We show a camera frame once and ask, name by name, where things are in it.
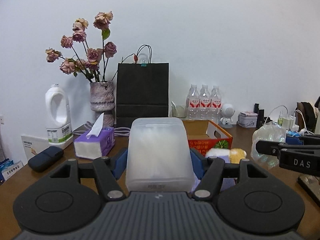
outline gray gripper base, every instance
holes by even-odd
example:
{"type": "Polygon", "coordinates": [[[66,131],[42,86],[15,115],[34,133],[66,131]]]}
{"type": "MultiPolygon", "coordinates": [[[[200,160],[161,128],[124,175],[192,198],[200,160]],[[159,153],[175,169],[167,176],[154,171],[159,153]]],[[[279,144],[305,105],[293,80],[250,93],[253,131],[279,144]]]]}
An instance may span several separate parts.
{"type": "Polygon", "coordinates": [[[302,240],[295,232],[279,236],[243,233],[223,222],[212,206],[188,198],[185,192],[132,192],[109,202],[87,226],[63,235],[23,231],[15,240],[302,240]]]}

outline plastic container lid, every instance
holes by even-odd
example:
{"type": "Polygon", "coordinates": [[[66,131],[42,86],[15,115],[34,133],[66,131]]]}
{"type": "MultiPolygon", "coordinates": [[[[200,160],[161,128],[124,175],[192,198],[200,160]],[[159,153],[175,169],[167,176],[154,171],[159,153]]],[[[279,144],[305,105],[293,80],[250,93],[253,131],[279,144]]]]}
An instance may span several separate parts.
{"type": "Polygon", "coordinates": [[[125,183],[129,191],[186,191],[194,175],[186,129],[175,117],[133,121],[125,183]]]}

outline white plastic jug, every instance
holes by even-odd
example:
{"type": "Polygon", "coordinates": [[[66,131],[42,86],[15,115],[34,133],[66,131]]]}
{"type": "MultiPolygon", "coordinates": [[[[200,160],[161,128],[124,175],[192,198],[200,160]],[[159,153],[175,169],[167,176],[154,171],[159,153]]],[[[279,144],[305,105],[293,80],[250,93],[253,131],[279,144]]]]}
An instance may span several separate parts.
{"type": "Polygon", "coordinates": [[[73,141],[68,97],[54,84],[45,94],[45,104],[49,144],[64,149],[73,141]]]}
{"type": "Polygon", "coordinates": [[[132,123],[127,173],[129,191],[186,191],[194,184],[187,133],[175,117],[132,123]]]}

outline black circular disc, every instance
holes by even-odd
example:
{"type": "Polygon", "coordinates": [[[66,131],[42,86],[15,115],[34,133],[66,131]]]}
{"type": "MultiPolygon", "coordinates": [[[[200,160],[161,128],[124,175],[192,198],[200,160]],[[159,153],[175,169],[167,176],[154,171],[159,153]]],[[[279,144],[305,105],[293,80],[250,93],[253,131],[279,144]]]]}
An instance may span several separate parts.
{"type": "Polygon", "coordinates": [[[76,230],[91,222],[101,201],[90,188],[69,179],[39,181],[20,194],[13,213],[23,229],[43,234],[76,230]]]}
{"type": "Polygon", "coordinates": [[[227,223],[257,235],[296,229],[304,214],[301,197],[275,179],[249,179],[227,189],[220,194],[217,208],[227,223]]]}

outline black paper bag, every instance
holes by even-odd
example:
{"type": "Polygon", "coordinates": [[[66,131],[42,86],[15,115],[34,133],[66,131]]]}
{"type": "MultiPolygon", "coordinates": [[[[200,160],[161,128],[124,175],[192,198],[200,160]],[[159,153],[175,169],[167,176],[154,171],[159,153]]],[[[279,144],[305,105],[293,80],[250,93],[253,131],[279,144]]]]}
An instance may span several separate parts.
{"type": "Polygon", "coordinates": [[[140,117],[168,117],[169,63],[118,64],[117,127],[140,117]]]}

